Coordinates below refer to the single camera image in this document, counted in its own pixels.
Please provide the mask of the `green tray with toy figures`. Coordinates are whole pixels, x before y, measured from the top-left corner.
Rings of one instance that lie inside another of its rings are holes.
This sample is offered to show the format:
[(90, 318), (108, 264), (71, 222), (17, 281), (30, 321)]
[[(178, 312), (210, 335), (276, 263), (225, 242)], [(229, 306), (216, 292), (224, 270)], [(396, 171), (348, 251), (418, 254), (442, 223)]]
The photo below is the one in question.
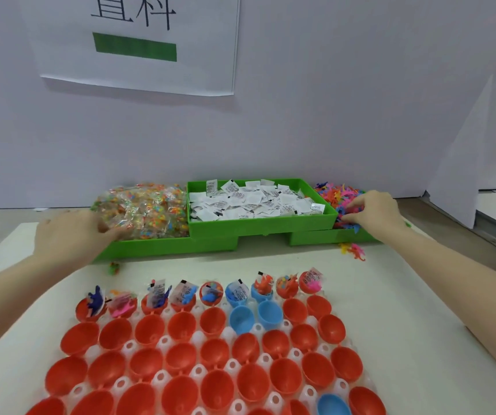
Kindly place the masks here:
[(354, 230), (334, 229), (319, 231), (293, 232), (289, 237), (291, 246), (304, 246), (313, 244), (340, 244), (342, 242), (363, 244), (378, 243), (378, 240), (360, 226), (358, 233)]

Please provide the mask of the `row of capsule toy fillings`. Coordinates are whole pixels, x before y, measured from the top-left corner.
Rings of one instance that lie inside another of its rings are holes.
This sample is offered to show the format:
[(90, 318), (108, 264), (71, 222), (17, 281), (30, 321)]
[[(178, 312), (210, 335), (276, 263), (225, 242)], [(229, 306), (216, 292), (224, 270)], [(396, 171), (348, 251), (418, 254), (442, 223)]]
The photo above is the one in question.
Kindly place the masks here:
[[(255, 283), (259, 293), (267, 294), (273, 289), (273, 299), (283, 300), (294, 298), (299, 292), (307, 295), (320, 293), (323, 289), (324, 275), (315, 268), (303, 272), (301, 275), (292, 274), (273, 278), (271, 275), (258, 272)], [(133, 292), (110, 290), (105, 292), (100, 286), (94, 292), (89, 292), (79, 301), (75, 313), (78, 321), (97, 321), (108, 313), (110, 317), (128, 318), (138, 307), (145, 315), (162, 315), (164, 310), (174, 312), (190, 311), (197, 303), (203, 307), (217, 307), (222, 301), (229, 304), (225, 297), (225, 288), (219, 282), (211, 280), (196, 286), (186, 280), (180, 281), (175, 288), (167, 285), (164, 279), (151, 280), (147, 294), (141, 299)], [(246, 305), (258, 303), (251, 297)]]

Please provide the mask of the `person's right forearm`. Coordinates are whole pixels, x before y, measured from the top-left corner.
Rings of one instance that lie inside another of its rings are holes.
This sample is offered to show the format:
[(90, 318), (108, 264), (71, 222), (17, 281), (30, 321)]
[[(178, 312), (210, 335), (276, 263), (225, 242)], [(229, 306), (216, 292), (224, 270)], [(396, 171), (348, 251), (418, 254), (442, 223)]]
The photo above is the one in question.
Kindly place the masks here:
[(496, 360), (496, 271), (408, 227), (388, 231), (395, 250)]

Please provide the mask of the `loose orange toy figures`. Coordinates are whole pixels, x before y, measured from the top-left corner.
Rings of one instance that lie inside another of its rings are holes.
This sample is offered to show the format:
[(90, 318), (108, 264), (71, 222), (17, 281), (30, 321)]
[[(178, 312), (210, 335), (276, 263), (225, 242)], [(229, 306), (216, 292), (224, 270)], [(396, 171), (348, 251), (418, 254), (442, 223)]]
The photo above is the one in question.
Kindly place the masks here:
[(362, 262), (366, 261), (365, 252), (359, 245), (354, 243), (342, 242), (338, 244), (338, 246), (341, 249), (341, 254), (350, 254), (354, 259)]

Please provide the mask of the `person's right hand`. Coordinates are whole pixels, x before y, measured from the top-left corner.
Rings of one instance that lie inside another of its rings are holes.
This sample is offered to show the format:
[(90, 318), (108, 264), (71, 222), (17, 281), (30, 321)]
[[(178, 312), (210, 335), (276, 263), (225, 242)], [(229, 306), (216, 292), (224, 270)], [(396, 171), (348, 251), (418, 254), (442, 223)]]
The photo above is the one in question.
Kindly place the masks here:
[(359, 207), (363, 209), (357, 214), (365, 214), (365, 222), (360, 226), (383, 244), (397, 246), (412, 232), (399, 212), (397, 201), (389, 193), (371, 190), (346, 205), (346, 209)]

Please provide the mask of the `person's left forearm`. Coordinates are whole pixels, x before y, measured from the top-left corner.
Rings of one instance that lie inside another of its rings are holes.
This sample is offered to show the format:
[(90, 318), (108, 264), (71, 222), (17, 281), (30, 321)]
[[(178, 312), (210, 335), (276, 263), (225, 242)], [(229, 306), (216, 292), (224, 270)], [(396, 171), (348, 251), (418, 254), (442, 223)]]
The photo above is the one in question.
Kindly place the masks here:
[(33, 253), (0, 272), (0, 338), (46, 291), (93, 257)]

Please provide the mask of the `white paper sign green bar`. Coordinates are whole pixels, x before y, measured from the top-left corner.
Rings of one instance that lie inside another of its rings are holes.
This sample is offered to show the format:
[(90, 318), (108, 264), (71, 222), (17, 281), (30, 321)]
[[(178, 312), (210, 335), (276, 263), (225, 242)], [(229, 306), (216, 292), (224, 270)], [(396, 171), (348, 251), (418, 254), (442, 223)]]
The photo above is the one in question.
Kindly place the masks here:
[(241, 0), (17, 0), (43, 78), (232, 96)]

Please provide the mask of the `green tray with white sachets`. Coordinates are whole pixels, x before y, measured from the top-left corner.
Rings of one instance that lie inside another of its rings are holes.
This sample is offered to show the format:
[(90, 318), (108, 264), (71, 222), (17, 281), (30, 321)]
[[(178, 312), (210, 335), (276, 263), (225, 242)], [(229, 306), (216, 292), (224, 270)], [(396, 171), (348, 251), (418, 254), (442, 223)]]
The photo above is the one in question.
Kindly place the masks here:
[[(313, 188), (311, 188), (309, 192), (315, 194), (317, 199), (324, 200)], [(278, 233), (328, 230), (333, 227), (337, 218), (337, 212), (325, 200), (324, 202), (327, 205), (328, 212), (320, 216), (253, 218), (250, 220), (217, 222), (192, 221), (189, 216), (188, 203), (187, 216), (190, 235), (196, 238), (217, 238), (227, 236), (265, 236)]]

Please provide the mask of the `white table mat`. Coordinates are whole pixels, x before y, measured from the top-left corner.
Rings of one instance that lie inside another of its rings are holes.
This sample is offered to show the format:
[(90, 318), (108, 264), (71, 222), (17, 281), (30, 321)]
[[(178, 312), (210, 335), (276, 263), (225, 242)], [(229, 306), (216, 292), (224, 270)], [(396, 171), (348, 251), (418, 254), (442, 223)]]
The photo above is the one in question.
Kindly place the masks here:
[(496, 362), (413, 270), (383, 244), (365, 262), (334, 245), (290, 247), (250, 237), (233, 252), (89, 265), (41, 296), (0, 340), (0, 415), (24, 415), (44, 397), (44, 377), (75, 308), (96, 285), (141, 294), (152, 278), (176, 285), (275, 277), (314, 267), (389, 415), (496, 415)]

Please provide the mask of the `blue capsule half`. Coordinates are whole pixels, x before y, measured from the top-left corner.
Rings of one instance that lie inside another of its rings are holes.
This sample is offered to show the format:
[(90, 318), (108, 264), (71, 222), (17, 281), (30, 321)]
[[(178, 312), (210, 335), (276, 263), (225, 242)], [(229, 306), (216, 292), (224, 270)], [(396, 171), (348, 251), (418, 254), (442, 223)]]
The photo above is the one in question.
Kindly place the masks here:
[(258, 320), (266, 331), (278, 329), (284, 316), (280, 305), (273, 300), (264, 300), (258, 304)]
[(226, 286), (225, 297), (233, 308), (246, 305), (250, 298), (250, 289), (241, 279), (237, 279)]
[(255, 322), (253, 311), (248, 306), (238, 305), (230, 312), (229, 324), (238, 336), (249, 333)]
[(258, 289), (255, 286), (255, 283), (251, 285), (251, 297), (255, 299), (258, 303), (261, 303), (266, 300), (272, 300), (273, 299), (273, 289), (271, 287), (271, 290), (267, 294), (261, 294), (259, 293)]
[(346, 402), (333, 393), (322, 394), (316, 404), (317, 415), (352, 415)]

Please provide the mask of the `folded white board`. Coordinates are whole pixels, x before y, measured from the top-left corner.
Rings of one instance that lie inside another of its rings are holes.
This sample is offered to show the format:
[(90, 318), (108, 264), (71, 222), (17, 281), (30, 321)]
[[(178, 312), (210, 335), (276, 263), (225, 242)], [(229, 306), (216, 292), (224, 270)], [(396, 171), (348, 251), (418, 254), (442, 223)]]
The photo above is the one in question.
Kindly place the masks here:
[(496, 75), (488, 78), (427, 193), (434, 206), (473, 229), (480, 190), (496, 189)]

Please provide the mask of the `green tray with candy packets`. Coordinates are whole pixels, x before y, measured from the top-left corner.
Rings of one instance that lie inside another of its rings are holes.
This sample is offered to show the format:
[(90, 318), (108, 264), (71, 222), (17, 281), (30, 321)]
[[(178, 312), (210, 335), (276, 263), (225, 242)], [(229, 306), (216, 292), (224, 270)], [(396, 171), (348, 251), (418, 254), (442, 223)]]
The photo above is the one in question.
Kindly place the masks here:
[(159, 238), (120, 240), (113, 242), (103, 251), (97, 261), (119, 261), (122, 259), (150, 258), (167, 255), (234, 251), (238, 237), (196, 238), (190, 235), (182, 238)]

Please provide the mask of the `pile of colourful toy figures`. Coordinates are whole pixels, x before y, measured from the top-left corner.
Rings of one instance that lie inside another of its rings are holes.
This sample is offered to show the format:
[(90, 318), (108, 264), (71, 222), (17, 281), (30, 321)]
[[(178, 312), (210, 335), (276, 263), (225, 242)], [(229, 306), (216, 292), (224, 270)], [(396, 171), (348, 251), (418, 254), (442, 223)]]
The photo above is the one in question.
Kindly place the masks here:
[(346, 205), (354, 198), (363, 195), (364, 190), (352, 188), (346, 184), (335, 185), (332, 182), (317, 184), (314, 190), (333, 207), (338, 213), (338, 217), (333, 225), (334, 229), (354, 230), (358, 233), (360, 226), (358, 224), (344, 222), (341, 218), (346, 214), (357, 214), (362, 211), (363, 207), (346, 209)]

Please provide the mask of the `pile of white sachets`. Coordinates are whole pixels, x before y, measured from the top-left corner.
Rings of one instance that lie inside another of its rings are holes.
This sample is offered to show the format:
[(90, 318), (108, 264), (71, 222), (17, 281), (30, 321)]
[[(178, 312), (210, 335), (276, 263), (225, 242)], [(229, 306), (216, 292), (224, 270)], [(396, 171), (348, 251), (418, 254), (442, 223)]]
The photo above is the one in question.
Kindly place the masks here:
[(302, 179), (192, 181), (187, 184), (189, 216), (195, 222), (320, 216), (324, 200)]

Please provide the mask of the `person's left hand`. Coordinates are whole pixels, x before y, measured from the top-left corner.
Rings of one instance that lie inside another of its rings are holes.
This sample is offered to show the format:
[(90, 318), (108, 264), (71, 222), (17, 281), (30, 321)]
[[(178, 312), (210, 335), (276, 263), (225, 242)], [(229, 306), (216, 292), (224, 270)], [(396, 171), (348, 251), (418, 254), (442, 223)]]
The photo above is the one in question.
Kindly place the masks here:
[(110, 245), (103, 242), (107, 230), (132, 231), (132, 225), (109, 227), (91, 210), (65, 211), (37, 224), (33, 255), (77, 270), (93, 262)]

